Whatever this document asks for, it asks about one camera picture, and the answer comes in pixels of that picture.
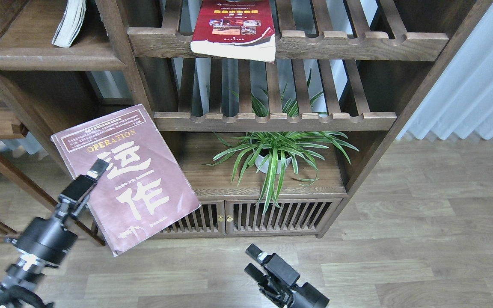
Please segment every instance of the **spider plant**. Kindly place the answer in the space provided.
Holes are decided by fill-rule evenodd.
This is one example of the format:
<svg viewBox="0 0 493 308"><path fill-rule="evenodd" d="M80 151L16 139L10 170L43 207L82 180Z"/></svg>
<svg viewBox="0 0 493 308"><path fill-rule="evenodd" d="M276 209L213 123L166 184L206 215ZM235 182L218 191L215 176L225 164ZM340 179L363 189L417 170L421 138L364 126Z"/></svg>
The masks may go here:
<svg viewBox="0 0 493 308"><path fill-rule="evenodd" d="M307 80L307 86L311 82L311 72L309 73L309 78ZM289 98L284 99L284 91L281 95L282 110L287 113L290 117L295 117L299 114L297 99ZM313 106L313 103L317 98L321 97L323 92L319 92L310 98L309 102ZM254 94L251 94L252 98L252 110L260 117L265 117L268 114L268 108L260 99L258 99ZM268 172L266 173L266 178L264 184L262 185L262 190L257 203L264 202L264 211L266 213L269 205L271 203L279 207L278 199L280 191L282 189L282 183L285 178L285 168L287 158L291 158L291 163L295 174L299 174L298 160L306 162L313 169L318 171L317 160L324 160L324 157L315 152L313 149L317 148L329 148L333 146L340 150L346 160L350 163L350 159L345 152L344 148L351 148L358 151L358 148L351 145L350 143L344 141L347 139L347 135L341 133L340 131L254 131L248 132L245 136L233 137L237 140L235 144L230 144L229 142L223 140L219 135L217 138L228 146L229 148L220 152L214 156L214 164L208 164L209 166L215 166L221 164L232 156L237 154L235 163L233 164L233 170L231 175L231 182L237 177L237 186L241 183L244 173L247 169L255 165L256 158L262 154L264 159L258 165L256 172L260 171L260 168L267 162ZM317 176L313 179L299 179L299 181L304 184L303 186L309 186L317 180Z"/></svg>

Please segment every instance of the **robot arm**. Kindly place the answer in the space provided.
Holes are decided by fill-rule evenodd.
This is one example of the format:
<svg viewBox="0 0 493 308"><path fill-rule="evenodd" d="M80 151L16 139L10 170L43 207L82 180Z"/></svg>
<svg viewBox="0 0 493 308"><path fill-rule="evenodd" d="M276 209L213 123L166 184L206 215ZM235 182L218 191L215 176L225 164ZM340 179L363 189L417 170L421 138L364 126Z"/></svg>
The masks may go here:
<svg viewBox="0 0 493 308"><path fill-rule="evenodd" d="M262 265L267 275L252 263L245 267L260 287L260 292L280 308L325 308L329 299L313 285L304 283L299 287L296 282L300 275L276 253L269 255L251 244L246 254Z"/></svg>
<svg viewBox="0 0 493 308"><path fill-rule="evenodd" d="M86 175L78 176L58 197L58 204L48 219L35 217L20 238L8 240L21 253L19 260L6 269L0 282L0 306L19 308L21 301L34 307L44 305L33 292L41 282L45 267L57 268L74 245L77 235L68 230L86 207L90 191L108 167L104 160L97 160Z"/></svg>

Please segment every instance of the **wooden cabinet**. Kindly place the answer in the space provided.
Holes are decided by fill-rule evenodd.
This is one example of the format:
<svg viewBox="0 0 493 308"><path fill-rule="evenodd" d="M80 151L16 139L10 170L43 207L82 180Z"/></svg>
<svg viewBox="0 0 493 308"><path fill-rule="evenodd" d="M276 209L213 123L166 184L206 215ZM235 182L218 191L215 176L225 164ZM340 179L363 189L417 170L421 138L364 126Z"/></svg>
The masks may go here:
<svg viewBox="0 0 493 308"><path fill-rule="evenodd" d="M161 236L295 232L323 236L492 3L377 0L376 17L369 25L360 1L344 0L353 30L348 35L333 29L333 12L326 0L310 1L314 33L297 29L289 0L271 0L278 32L276 56L292 66L300 115L291 118L282 113L278 67L266 64L270 113L260 118L250 106L252 72L245 60L237 61L236 111L231 113L221 104L226 80L223 60L218 58L210 59L209 106L206 112L199 111L199 102L193 99L196 61L206 56L190 51L191 33L180 28L183 2L166 0L162 10L158 1L96 0L98 10L89 11L76 43L57 48L50 39L65 0L0 0L0 96L62 167L49 136L110 110L106 108L110 100L96 93L86 71L123 72L131 98L111 100L113 109L116 104L118 108L143 104L153 114L204 203L196 214L176 222ZM180 80L172 58L182 58ZM328 116L311 111L303 69L307 59L317 61ZM330 65L334 60L344 61L346 69L348 81L342 93L334 84ZM250 218L252 211L259 210L252 200L258 197L260 177L250 174L236 187L229 183L229 164L202 165L221 148L210 131L255 130L348 132L350 142L360 149L349 153L351 164L327 153L321 179L313 186L300 187L292 179L285 183L282 200L292 204L288 208L296 206L298 217L321 209L320 220L274 221L267 215L277 217L278 208ZM244 211L249 209L247 222ZM225 220L231 215L233 224L214 221L218 215Z"/></svg>

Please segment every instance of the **maroon book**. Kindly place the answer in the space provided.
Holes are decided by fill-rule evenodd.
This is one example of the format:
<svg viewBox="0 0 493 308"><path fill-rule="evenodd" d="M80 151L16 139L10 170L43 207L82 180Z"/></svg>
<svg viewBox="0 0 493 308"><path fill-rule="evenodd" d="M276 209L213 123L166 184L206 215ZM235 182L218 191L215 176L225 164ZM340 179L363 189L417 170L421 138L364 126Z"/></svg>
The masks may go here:
<svg viewBox="0 0 493 308"><path fill-rule="evenodd" d="M151 117L136 105L51 136L70 173L96 158L110 163L89 208L113 255L131 249L199 208Z"/></svg>
<svg viewBox="0 0 493 308"><path fill-rule="evenodd" d="M203 0L190 47L199 54L273 62L269 0Z"/></svg>

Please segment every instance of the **wooden floor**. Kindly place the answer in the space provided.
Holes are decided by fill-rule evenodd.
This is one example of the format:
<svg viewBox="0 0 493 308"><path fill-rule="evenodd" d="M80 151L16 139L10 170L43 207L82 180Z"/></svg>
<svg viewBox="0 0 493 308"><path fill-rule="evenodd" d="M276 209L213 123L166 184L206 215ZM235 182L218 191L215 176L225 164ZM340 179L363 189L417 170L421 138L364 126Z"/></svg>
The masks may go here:
<svg viewBox="0 0 493 308"><path fill-rule="evenodd" d="M49 158L13 160L49 193ZM0 219L23 230L47 211L0 176ZM277 252L335 308L493 308L493 140L395 142L317 240L148 240L120 257L80 240L39 287L58 308L265 308L244 250ZM18 253L0 244L0 279Z"/></svg>

